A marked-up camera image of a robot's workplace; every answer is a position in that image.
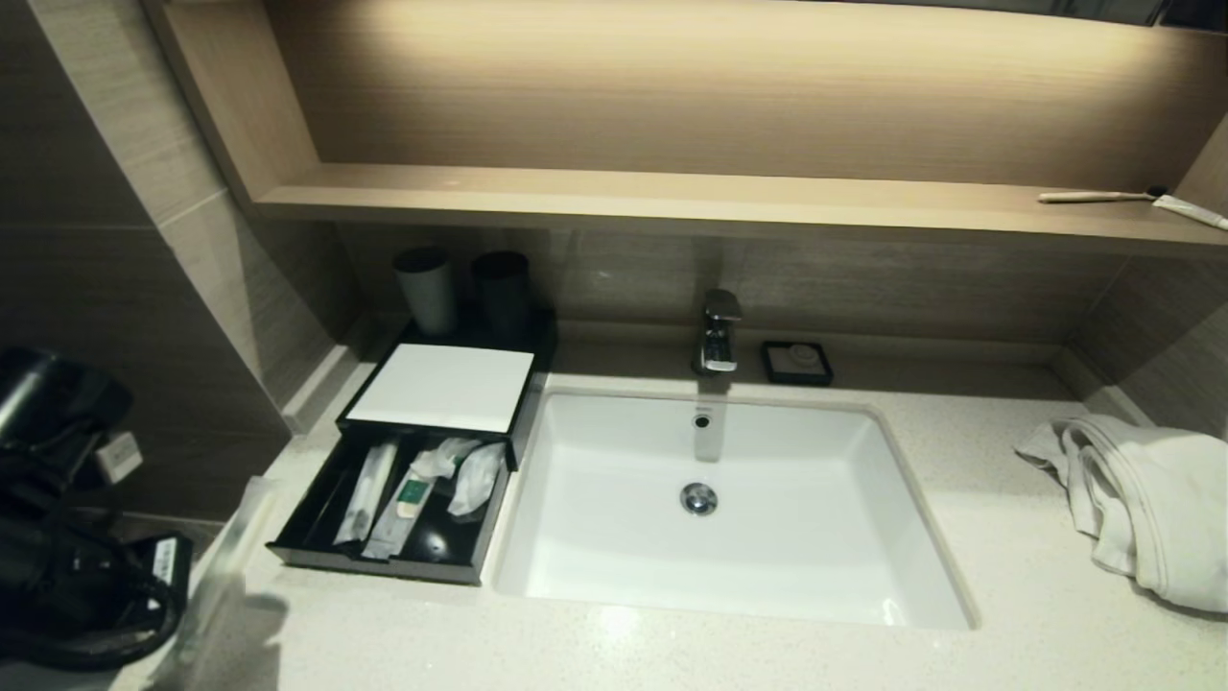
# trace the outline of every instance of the toothbrush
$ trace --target toothbrush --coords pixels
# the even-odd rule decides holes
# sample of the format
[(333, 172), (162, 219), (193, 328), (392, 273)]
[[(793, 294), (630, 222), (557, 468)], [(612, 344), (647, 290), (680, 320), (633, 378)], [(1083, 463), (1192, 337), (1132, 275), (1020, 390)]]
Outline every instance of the toothbrush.
[(1041, 204), (1078, 204), (1086, 201), (1154, 201), (1168, 194), (1168, 188), (1156, 184), (1147, 191), (1045, 191), (1038, 199)]
[(1156, 203), (1152, 204), (1157, 209), (1165, 209), (1173, 211), (1174, 214), (1181, 214), (1187, 218), (1194, 218), (1199, 222), (1205, 222), (1211, 227), (1218, 227), (1219, 230), (1228, 230), (1228, 218), (1212, 211), (1211, 209), (1203, 209), (1197, 204), (1191, 204), (1184, 199), (1178, 199), (1170, 194), (1164, 194)]

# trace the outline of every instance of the cup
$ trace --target cup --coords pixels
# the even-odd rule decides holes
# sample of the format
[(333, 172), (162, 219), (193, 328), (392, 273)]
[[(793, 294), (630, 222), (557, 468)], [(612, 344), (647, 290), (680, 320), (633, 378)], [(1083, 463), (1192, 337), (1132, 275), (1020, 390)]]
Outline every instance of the cup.
[(474, 259), (470, 268), (491, 330), (505, 341), (523, 340), (532, 308), (528, 258), (518, 252), (490, 252)]
[(447, 252), (440, 247), (416, 247), (397, 254), (392, 265), (418, 329), (425, 335), (456, 330), (457, 298)]

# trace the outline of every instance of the countertop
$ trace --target countertop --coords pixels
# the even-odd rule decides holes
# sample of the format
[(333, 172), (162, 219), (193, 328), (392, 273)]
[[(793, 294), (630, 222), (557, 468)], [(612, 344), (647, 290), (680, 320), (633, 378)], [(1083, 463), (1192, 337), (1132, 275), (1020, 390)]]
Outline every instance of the countertop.
[[(731, 401), (858, 405), (887, 420), (971, 604), (973, 631), (824, 623), (533, 600), (496, 593), (513, 477), (481, 588), (284, 567), (258, 547), (246, 596), (215, 622), (195, 689), (1181, 689), (1228, 687), (1228, 623), (1176, 611), (1089, 560), (1065, 491), (1012, 444), (1086, 412), (1045, 368), (833, 358), (835, 389), (763, 382)], [(266, 477), (280, 531), (338, 439), (333, 411)], [(694, 396), (678, 350), (564, 347), (548, 390)], [(532, 455), (528, 461), (532, 464)], [(125, 669), (135, 691), (156, 657)]]

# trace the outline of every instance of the undermount sink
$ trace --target undermount sink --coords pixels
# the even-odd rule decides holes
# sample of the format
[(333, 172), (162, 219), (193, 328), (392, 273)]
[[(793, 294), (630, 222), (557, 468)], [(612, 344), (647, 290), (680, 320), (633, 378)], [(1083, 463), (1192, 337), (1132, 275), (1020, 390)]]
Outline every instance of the undermount sink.
[(970, 628), (867, 412), (554, 394), (523, 474), (501, 593)]

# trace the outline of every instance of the sink drain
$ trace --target sink drain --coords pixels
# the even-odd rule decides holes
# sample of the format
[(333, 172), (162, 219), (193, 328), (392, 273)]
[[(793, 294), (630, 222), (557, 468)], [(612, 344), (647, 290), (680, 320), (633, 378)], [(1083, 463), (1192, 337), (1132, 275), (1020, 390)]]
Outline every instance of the sink drain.
[(683, 502), (683, 508), (698, 517), (706, 517), (716, 511), (716, 492), (702, 482), (693, 482), (683, 487), (679, 498)]

